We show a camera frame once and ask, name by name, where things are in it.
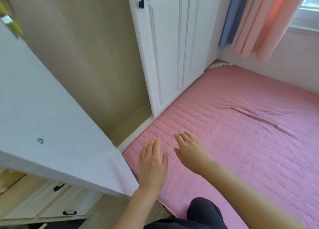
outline pink bed sheet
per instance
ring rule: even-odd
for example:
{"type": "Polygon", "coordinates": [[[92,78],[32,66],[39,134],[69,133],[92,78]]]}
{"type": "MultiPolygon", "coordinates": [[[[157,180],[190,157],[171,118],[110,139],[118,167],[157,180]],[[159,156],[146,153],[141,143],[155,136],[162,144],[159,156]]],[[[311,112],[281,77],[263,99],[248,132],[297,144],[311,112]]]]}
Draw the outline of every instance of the pink bed sheet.
{"type": "Polygon", "coordinates": [[[176,157],[174,133],[189,131],[213,158],[245,183],[319,228],[319,96],[298,87],[223,66],[207,70],[123,153],[138,177],[145,139],[161,138],[168,152],[159,200],[179,218],[190,201],[213,201],[229,229],[247,228],[225,198],[176,157]]]}

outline hand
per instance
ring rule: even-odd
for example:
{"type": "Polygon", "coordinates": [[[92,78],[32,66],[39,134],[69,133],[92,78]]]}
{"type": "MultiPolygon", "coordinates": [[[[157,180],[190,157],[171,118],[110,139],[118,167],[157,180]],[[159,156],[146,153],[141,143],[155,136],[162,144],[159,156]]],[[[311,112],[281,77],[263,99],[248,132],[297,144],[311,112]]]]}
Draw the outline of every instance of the hand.
{"type": "Polygon", "coordinates": [[[207,166],[214,161],[209,152],[188,132],[174,134],[174,137],[179,147],[174,148],[174,151],[181,163],[202,176],[207,166]]]}
{"type": "Polygon", "coordinates": [[[160,139],[146,140],[138,159],[139,186],[144,193],[159,195],[167,176],[168,156],[165,152],[163,159],[160,155],[160,139]]]}

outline yellow bag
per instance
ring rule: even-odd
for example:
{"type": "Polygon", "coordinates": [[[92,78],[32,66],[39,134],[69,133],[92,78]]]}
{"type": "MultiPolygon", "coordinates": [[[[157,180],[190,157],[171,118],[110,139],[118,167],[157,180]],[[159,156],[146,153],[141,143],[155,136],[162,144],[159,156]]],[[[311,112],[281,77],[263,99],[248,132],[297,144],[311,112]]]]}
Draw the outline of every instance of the yellow bag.
{"type": "MultiPolygon", "coordinates": [[[[7,15],[8,19],[12,19],[12,17],[9,17],[9,12],[6,10],[6,8],[3,6],[2,3],[6,3],[7,5],[10,6],[11,10],[13,11],[14,15],[15,15],[15,11],[13,6],[10,3],[10,0],[0,0],[0,16],[3,17],[5,15],[7,15]]],[[[14,35],[16,35],[16,37],[21,36],[22,35],[22,29],[20,28],[20,26],[18,25],[18,23],[16,22],[16,20],[13,20],[13,22],[6,24],[7,27],[13,32],[14,35]]]]}

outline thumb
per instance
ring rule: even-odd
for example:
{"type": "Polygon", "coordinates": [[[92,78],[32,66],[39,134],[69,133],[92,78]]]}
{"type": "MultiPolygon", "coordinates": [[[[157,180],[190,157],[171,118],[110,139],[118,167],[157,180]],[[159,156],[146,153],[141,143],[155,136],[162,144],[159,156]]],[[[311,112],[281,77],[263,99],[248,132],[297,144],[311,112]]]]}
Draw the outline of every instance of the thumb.
{"type": "Polygon", "coordinates": [[[162,163],[163,163],[164,167],[167,168],[167,166],[168,166],[168,156],[167,156],[167,152],[163,153],[162,163]]]}
{"type": "Polygon", "coordinates": [[[178,148],[174,148],[174,152],[176,153],[179,160],[183,163],[183,159],[181,157],[181,151],[178,148]]]}

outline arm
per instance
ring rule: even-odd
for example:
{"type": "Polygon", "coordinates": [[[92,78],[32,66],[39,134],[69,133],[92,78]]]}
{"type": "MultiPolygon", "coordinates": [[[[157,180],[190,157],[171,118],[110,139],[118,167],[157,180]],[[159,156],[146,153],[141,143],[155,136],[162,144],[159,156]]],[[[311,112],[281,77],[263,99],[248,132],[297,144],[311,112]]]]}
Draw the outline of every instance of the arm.
{"type": "Polygon", "coordinates": [[[114,229],[142,229],[167,176],[167,153],[160,155],[160,139],[146,140],[139,158],[139,186],[114,229]]]}
{"type": "Polygon", "coordinates": [[[174,137],[179,146],[179,149],[174,148],[174,151],[182,164],[211,183],[230,203],[249,229],[305,228],[214,161],[193,135],[185,132],[175,134],[174,137]]]}

